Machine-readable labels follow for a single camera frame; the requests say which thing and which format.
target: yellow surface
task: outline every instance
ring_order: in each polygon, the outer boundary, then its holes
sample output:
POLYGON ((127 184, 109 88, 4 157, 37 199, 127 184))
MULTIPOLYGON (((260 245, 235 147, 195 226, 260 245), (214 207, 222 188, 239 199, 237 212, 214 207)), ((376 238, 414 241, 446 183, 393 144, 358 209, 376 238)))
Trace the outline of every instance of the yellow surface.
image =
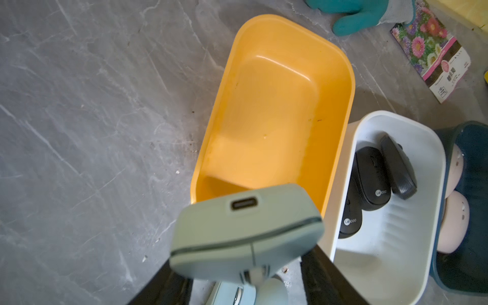
POLYGON ((335 45, 275 15, 236 35, 191 183, 191 202, 297 183, 322 216, 354 97, 335 45))
POLYGON ((478 27, 488 33, 488 0, 429 0, 429 4, 443 9, 467 26, 478 27))

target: flower image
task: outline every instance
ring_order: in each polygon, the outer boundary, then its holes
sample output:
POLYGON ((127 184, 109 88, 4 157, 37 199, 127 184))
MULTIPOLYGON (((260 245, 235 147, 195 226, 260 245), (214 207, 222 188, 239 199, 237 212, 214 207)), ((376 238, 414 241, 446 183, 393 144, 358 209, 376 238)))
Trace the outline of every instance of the flower image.
POLYGON ((402 42, 403 51, 405 54, 410 54, 410 46, 412 45, 412 42, 406 36, 403 37, 402 42))
POLYGON ((422 68, 427 69, 427 63, 423 60, 419 60, 419 64, 422 66, 422 68))
POLYGON ((419 74, 422 74, 423 67, 420 64, 416 63, 415 65, 413 65, 413 67, 415 68, 415 70, 417 70, 419 74))
POLYGON ((427 29, 432 36, 437 36, 439 31, 441 30, 441 26, 439 25, 438 21, 434 17, 431 17, 427 21, 427 29))
POLYGON ((440 37, 442 37, 442 38, 446 38, 446 37, 447 37, 447 30, 446 30, 446 29, 444 29, 444 28, 441 28, 441 29, 439 30, 439 33, 437 33, 437 35, 439 35, 439 36, 440 36, 440 37))
POLYGON ((427 46, 429 46, 430 48, 434 48, 435 47, 434 38, 432 38, 432 37, 427 38, 426 41, 425 41, 425 44, 427 46))
POLYGON ((394 27, 391 30, 391 33, 393 34, 393 37, 395 37, 396 40, 400 40, 400 30, 397 27, 394 27))
POLYGON ((420 58, 424 54, 426 46, 424 44, 424 39, 422 37, 415 37, 412 40, 412 53, 417 57, 420 58))
POLYGON ((423 8, 422 8, 422 12, 424 12, 424 13, 426 13, 426 14, 429 14, 429 15, 432 15, 431 10, 429 10, 429 9, 428 9, 428 8, 426 8, 426 7, 423 7, 423 8))
POLYGON ((427 65, 429 67, 432 66, 435 63, 436 60, 437 60, 437 55, 435 53, 430 53, 427 56, 427 65))
POLYGON ((440 45, 437 43, 437 44, 435 45, 435 54, 437 55, 437 57, 439 57, 439 55, 441 54, 441 52, 442 52, 442 48, 441 48, 441 46, 440 46, 440 45))
POLYGON ((410 25, 405 27, 405 29, 410 35, 415 35, 415 32, 417 32, 417 21, 412 22, 410 25))

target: glove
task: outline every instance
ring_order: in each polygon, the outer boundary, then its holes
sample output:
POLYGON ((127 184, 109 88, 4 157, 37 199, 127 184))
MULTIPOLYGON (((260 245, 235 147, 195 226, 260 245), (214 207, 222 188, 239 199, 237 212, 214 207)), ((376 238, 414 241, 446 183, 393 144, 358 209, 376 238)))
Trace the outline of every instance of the glove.
POLYGON ((412 22, 415 0, 305 0, 312 9, 324 13, 347 13, 332 27, 337 36, 355 33, 380 23, 412 22))

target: glove cuff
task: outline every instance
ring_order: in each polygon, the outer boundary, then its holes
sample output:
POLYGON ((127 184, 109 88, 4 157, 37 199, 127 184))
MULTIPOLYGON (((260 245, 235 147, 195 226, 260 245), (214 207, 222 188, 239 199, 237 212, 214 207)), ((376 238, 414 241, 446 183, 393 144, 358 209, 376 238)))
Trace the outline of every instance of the glove cuff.
POLYGON ((415 18, 415 0, 389 0, 381 23, 411 23, 415 18))

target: gray marble floor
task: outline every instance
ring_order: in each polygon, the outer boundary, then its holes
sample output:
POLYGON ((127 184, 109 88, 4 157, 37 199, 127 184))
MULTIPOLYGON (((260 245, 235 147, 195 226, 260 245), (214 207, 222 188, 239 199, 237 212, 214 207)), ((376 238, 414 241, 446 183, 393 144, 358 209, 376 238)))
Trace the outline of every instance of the gray marble floor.
MULTIPOLYGON (((351 122, 378 109, 432 128, 488 122, 488 40, 441 13, 473 63, 442 105, 391 25, 338 38, 330 30, 337 16, 302 0, 2 0, 2 304, 124 304, 144 286, 189 204, 233 38, 265 13, 347 54, 357 84, 351 122)), ((287 283, 299 304, 295 267, 287 283)), ((192 303, 209 288, 196 283, 192 303)), ((447 293, 430 279, 420 304, 488 298, 447 293)))

